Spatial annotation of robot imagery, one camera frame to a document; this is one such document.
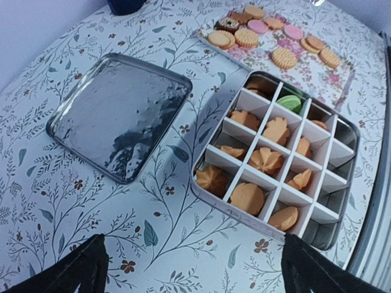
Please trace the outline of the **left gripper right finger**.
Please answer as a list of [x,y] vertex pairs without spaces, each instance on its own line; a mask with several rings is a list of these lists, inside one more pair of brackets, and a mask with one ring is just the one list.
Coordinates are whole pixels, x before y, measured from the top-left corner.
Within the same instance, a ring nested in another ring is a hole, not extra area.
[[295,234],[286,234],[281,259],[285,292],[381,292],[336,266]]

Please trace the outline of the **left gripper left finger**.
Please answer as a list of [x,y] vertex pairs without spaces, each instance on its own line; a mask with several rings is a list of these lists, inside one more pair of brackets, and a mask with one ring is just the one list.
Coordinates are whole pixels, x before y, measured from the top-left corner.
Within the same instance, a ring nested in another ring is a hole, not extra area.
[[94,234],[46,270],[7,292],[104,292],[109,256],[103,234]]

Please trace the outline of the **green sandwich cookie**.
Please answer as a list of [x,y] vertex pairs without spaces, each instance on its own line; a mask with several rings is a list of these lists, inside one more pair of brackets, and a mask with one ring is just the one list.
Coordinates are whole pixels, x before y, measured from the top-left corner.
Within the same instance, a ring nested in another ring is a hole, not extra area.
[[279,98],[276,103],[296,114],[299,114],[302,109],[302,101],[296,95],[285,95]]

